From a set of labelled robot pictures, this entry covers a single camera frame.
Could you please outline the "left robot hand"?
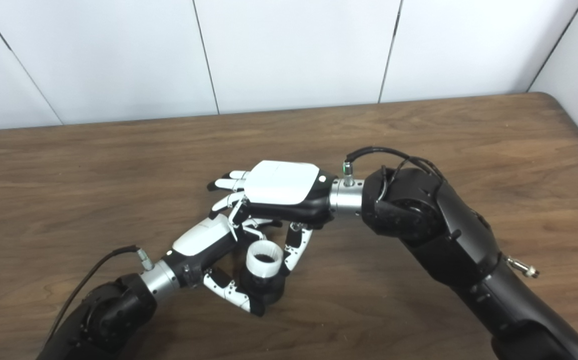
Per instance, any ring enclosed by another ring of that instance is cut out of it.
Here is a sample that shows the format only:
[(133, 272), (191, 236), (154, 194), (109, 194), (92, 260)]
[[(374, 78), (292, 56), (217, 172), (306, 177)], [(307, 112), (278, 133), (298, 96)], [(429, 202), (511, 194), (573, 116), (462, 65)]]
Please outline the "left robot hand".
[[(280, 272), (284, 249), (270, 241), (262, 228), (280, 227), (279, 221), (251, 218), (236, 234), (227, 216), (206, 218), (181, 235), (171, 249), (140, 276), (160, 303), (179, 289), (205, 287), (244, 312), (261, 317), (284, 296), (287, 276)], [(235, 250), (245, 251), (238, 278), (216, 268)]]

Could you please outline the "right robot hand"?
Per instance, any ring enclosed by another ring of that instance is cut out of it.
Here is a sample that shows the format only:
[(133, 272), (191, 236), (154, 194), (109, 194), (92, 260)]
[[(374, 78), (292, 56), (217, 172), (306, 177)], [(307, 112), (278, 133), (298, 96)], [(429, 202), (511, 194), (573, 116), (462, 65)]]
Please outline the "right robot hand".
[(280, 273), (288, 276), (298, 264), (314, 230), (334, 219), (330, 194), (338, 177), (307, 162), (261, 161), (252, 170), (234, 170), (210, 182), (211, 191), (230, 191), (215, 203), (208, 217), (227, 208), (229, 229), (236, 234), (249, 218), (288, 222)]

